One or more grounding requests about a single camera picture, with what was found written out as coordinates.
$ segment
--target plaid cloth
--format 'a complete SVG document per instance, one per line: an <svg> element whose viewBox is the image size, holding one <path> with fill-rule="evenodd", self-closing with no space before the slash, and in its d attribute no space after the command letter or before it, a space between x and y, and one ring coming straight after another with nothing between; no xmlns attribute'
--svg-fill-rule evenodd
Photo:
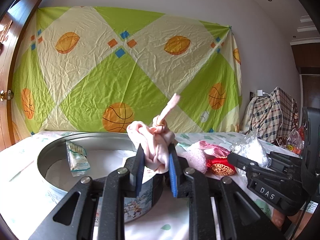
<svg viewBox="0 0 320 240"><path fill-rule="evenodd" d="M264 141L273 143L279 138L285 144L292 129L298 127L297 103L279 87L276 87L270 95L265 98L255 97L251 100L241 128L245 134L256 129L258 138Z"/></svg>

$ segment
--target silver bolt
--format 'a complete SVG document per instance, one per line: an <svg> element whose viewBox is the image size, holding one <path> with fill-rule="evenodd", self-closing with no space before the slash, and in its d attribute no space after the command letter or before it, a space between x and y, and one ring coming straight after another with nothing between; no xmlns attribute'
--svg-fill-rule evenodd
<svg viewBox="0 0 320 240"><path fill-rule="evenodd" d="M194 168L188 167L184 171L186 172L186 174L193 174L196 170Z"/></svg>
<svg viewBox="0 0 320 240"><path fill-rule="evenodd" d="M232 179L230 177L223 177L222 182L224 184L230 184L232 182Z"/></svg>
<svg viewBox="0 0 320 240"><path fill-rule="evenodd" d="M87 184L87 183L90 182L90 180L91 180L90 177L85 176L85 177L83 177L80 181L81 181L82 184Z"/></svg>
<svg viewBox="0 0 320 240"><path fill-rule="evenodd" d="M122 167L122 168L119 168L119 169L118 169L118 174L125 174L127 171L128 171L127 168Z"/></svg>

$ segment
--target ceiling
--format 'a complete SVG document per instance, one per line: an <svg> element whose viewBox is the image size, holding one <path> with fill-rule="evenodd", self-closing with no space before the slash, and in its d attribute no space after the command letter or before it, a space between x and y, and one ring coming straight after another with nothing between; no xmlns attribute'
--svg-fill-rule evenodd
<svg viewBox="0 0 320 240"><path fill-rule="evenodd" d="M320 42L320 35L299 0L255 0L291 44Z"/></svg>

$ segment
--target green and cream sheet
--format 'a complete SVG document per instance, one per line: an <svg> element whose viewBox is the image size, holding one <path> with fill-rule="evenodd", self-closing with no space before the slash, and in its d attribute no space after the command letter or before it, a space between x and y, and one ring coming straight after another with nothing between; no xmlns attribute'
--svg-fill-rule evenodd
<svg viewBox="0 0 320 240"><path fill-rule="evenodd" d="M39 8L13 76L16 140L41 130L125 132L174 93L174 132L234 131L241 72L231 27L111 7Z"/></svg>

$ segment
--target wooden door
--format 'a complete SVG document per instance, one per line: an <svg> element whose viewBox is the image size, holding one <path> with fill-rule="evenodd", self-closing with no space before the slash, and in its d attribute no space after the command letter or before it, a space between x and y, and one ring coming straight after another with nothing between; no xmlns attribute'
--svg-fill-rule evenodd
<svg viewBox="0 0 320 240"><path fill-rule="evenodd" d="M320 108L320 76L302 75L303 106Z"/></svg>
<svg viewBox="0 0 320 240"><path fill-rule="evenodd" d="M34 12L42 0L21 0L8 10L0 24L8 26L7 38L0 47L0 91L4 91L4 100L0 102L0 151L15 143L11 101L8 91L11 90L13 70L23 35L26 32Z"/></svg>

